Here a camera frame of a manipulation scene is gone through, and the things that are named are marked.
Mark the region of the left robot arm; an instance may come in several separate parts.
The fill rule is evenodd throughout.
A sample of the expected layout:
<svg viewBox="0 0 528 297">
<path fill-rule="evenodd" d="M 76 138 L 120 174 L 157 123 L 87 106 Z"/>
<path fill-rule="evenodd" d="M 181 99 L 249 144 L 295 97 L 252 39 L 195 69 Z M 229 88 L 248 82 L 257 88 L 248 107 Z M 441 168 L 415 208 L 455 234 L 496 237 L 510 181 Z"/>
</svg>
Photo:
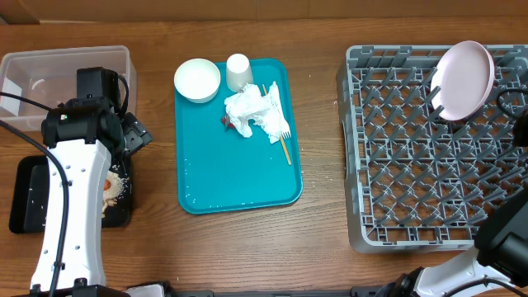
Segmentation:
<svg viewBox="0 0 528 297">
<path fill-rule="evenodd" d="M 101 216 L 107 173 L 153 137 L 128 112 L 128 84 L 102 68 L 77 71 L 77 96 L 48 112 L 41 125 L 49 194 L 44 241 L 31 278 L 33 296 L 71 294 L 81 283 L 104 285 Z"/>
</svg>

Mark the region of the orange carrot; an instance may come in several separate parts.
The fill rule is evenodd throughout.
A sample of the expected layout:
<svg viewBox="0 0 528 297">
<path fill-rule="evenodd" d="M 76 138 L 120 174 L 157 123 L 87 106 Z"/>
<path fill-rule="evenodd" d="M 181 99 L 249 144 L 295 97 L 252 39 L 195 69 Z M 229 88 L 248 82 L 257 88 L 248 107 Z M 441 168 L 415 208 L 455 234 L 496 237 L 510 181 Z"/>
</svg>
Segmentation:
<svg viewBox="0 0 528 297">
<path fill-rule="evenodd" d="M 111 188 L 111 182 L 108 179 L 106 179 L 105 180 L 105 185 L 104 185 L 104 190 L 107 191 L 110 188 Z"/>
</svg>

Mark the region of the white round plate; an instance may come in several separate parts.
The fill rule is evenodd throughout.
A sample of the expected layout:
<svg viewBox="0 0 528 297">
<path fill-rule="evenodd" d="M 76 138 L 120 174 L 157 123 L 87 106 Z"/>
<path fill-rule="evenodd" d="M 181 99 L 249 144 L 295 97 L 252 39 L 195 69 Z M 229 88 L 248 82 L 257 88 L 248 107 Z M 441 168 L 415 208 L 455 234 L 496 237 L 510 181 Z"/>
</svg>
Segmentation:
<svg viewBox="0 0 528 297">
<path fill-rule="evenodd" d="M 431 104 L 440 118 L 463 120 L 488 99 L 494 75 L 493 58 L 483 45 L 472 40 L 453 45 L 431 79 Z"/>
</svg>

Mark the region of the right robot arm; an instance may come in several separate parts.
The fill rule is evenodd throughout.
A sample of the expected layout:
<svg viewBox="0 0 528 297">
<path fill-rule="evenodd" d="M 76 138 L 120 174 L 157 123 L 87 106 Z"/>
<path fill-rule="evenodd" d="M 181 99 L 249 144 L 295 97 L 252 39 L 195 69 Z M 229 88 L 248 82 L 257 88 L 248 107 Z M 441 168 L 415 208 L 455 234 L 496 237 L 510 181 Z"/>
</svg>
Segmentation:
<svg viewBox="0 0 528 297">
<path fill-rule="evenodd" d="M 527 286 L 527 189 L 479 227 L 474 246 L 439 266 L 418 267 L 378 296 L 474 296 L 496 287 L 523 296 Z"/>
</svg>

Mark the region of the white bowl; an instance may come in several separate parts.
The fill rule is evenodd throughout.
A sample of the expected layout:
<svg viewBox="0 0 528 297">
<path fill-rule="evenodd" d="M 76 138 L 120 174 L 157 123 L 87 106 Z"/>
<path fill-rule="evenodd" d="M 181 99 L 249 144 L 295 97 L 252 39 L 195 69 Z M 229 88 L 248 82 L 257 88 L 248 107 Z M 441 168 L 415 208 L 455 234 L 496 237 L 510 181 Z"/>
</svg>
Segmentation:
<svg viewBox="0 0 528 297">
<path fill-rule="evenodd" d="M 173 78 L 177 92 L 188 101 L 206 103 L 212 100 L 221 83 L 219 68 L 208 59 L 189 59 L 181 64 Z"/>
</svg>

